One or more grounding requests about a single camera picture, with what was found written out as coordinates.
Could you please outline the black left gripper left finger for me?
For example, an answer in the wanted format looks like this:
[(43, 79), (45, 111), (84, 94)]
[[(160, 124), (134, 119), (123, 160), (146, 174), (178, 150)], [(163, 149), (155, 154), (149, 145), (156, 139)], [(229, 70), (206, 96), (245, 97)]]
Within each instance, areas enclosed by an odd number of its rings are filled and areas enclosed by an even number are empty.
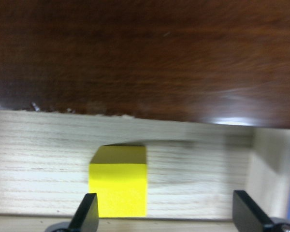
[(77, 208), (70, 224), (70, 232), (96, 232), (99, 225), (98, 198), (96, 193), (87, 193)]

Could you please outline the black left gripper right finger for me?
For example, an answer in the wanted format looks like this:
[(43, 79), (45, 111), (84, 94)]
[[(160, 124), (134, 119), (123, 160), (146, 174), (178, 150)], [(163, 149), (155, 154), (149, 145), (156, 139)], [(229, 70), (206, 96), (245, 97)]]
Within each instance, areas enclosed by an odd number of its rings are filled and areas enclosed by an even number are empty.
[(244, 190), (233, 192), (232, 220), (239, 232), (280, 231), (280, 226), (275, 224)]

